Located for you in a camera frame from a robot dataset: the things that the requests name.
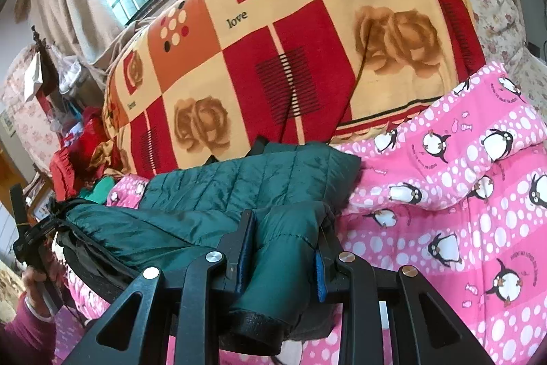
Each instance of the penguin print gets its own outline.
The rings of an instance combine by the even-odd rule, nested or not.
[[[401,186],[389,187],[389,199],[392,201],[402,201],[410,205],[417,205],[422,201],[422,197],[422,191],[408,183],[403,183]]]
[[[547,209],[547,175],[543,174],[539,178],[534,173],[528,198],[536,206],[543,206]]]
[[[503,305],[508,307],[519,296],[522,280],[515,271],[506,268],[499,258],[496,260],[498,260],[501,271],[494,277],[492,287],[485,293],[496,294],[504,302]]]
[[[448,161],[445,160],[444,154],[446,152],[446,140],[449,137],[450,135],[441,136],[433,132],[433,130],[430,130],[426,133],[426,136],[423,137],[423,148],[428,154],[440,158],[445,163],[448,163]]]
[[[397,129],[393,129],[388,133],[382,133],[381,135],[377,135],[374,138],[374,146],[376,146],[376,149],[378,149],[379,153],[382,153],[389,146],[391,146],[392,149],[395,149],[395,145],[397,143],[397,135]]]
[[[463,91],[469,92],[469,88],[469,78],[467,78],[463,83],[456,86],[456,88],[453,90],[454,95],[459,96],[460,93],[462,93]]]
[[[435,260],[439,260],[443,266],[450,267],[450,263],[461,263],[459,256],[458,237],[456,234],[442,237],[437,234],[436,237],[427,246],[427,250]]]
[[[380,209],[379,211],[367,214],[365,217],[371,217],[383,228],[393,227],[397,224],[397,216],[391,209]]]
[[[476,197],[478,199],[482,199],[482,201],[487,201],[493,192],[494,182],[488,175],[484,175],[475,183],[467,197]]]
[[[521,97],[522,91],[520,90],[520,86],[512,82],[512,80],[506,78],[506,77],[500,77],[498,78],[499,83],[506,89],[509,90],[511,93],[514,93],[517,95],[522,101],[524,101]]]
[[[509,155],[513,144],[513,135],[507,131],[490,129],[492,132],[483,141],[482,145],[492,162],[501,160]]]

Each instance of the bed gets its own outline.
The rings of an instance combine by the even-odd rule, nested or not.
[[[313,27],[302,26],[306,22]],[[310,34],[314,27],[319,32]],[[402,43],[405,31],[411,38]],[[492,66],[488,72],[482,68],[490,61],[496,62],[495,70],[504,63],[512,88],[534,106],[539,116],[530,114],[541,125],[539,117],[547,119],[542,89],[547,66],[525,42],[513,0],[177,0],[118,58],[107,81],[103,119],[129,171],[144,178],[200,165],[211,156],[243,156],[259,134],[289,143],[330,141],[362,156],[366,165],[380,153],[376,146],[374,155],[367,155],[376,137],[384,141],[382,152],[389,145],[395,149],[401,141],[389,133],[417,125],[428,110],[454,100],[469,76],[492,71]],[[462,126],[470,124],[463,118],[449,133],[467,130]],[[541,145],[534,146],[539,138],[526,138],[530,156],[544,157]],[[463,172],[467,167],[452,168]],[[503,176],[492,174],[493,182],[505,181],[506,170],[512,178],[509,168],[492,169]],[[475,177],[468,180],[473,183]],[[525,364],[547,332],[547,294],[536,286],[543,276],[541,244],[527,242],[545,232],[545,214],[537,206],[513,210],[510,204],[516,200],[517,206],[521,194],[524,205],[530,185],[524,191],[522,181],[515,179],[508,198],[492,196],[490,203],[468,198],[490,187],[472,184],[434,216],[401,211],[397,219],[381,209],[367,210],[371,190],[358,185],[338,219],[339,238],[345,249],[373,266],[415,265],[495,363]],[[443,239],[457,257],[439,260]],[[517,264],[519,294],[520,287],[533,291],[500,302],[491,290],[502,282],[490,282],[502,280],[511,262]],[[336,365],[340,312],[335,324],[326,339],[297,349],[291,363]],[[384,339],[390,363],[387,330]],[[221,360],[270,361],[229,352]]]

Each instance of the jacket sleeve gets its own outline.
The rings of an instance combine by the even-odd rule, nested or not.
[[[16,365],[51,365],[55,355],[55,322],[35,317],[25,302],[19,299],[17,314],[12,322],[0,328],[3,353],[10,354]]]

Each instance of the sleeve cuff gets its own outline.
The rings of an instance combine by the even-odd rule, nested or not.
[[[47,323],[52,323],[54,321],[53,316],[49,316],[49,317],[40,316],[40,314],[38,314],[36,310],[32,308],[32,305],[28,302],[28,296],[25,296],[25,304],[27,305],[28,310],[32,312],[32,315],[36,317],[38,320],[41,320],[42,322],[47,322]]]

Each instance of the silver screw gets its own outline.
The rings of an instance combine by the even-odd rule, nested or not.
[[[142,275],[144,276],[144,278],[152,280],[153,278],[156,278],[158,275],[160,275],[160,270],[155,267],[146,268]]]
[[[352,252],[344,251],[344,252],[341,252],[341,253],[340,253],[340,255],[338,256],[338,258],[339,258],[340,261],[342,261],[343,263],[351,263],[352,261],[355,260],[355,254],[352,253]]]
[[[411,265],[403,266],[403,274],[407,277],[416,277],[418,275],[418,270]]]
[[[205,259],[209,263],[217,263],[217,261],[222,260],[222,253],[218,252],[217,250],[211,251],[205,256]]]

